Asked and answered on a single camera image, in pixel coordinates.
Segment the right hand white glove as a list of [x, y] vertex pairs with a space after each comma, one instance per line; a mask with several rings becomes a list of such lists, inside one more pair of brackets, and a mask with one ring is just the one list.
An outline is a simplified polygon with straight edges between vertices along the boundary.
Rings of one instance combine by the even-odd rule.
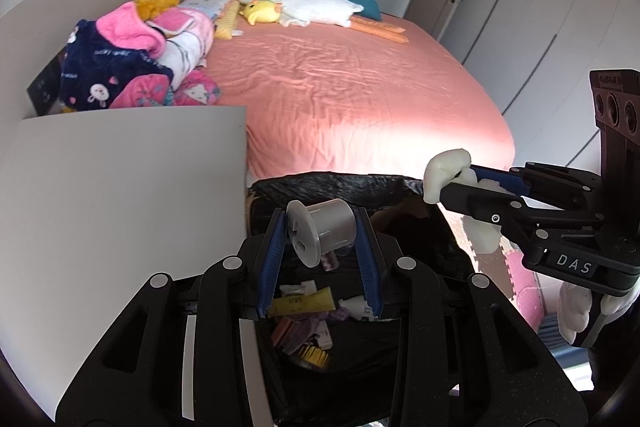
[[[639, 297], [639, 282], [622, 297], [605, 295], [601, 301], [601, 313], [605, 316], [604, 324], [622, 317]], [[570, 345], [576, 336], [582, 333], [589, 324], [592, 309], [592, 292], [571, 283], [563, 282], [560, 286], [558, 302], [558, 327], [561, 336]]]

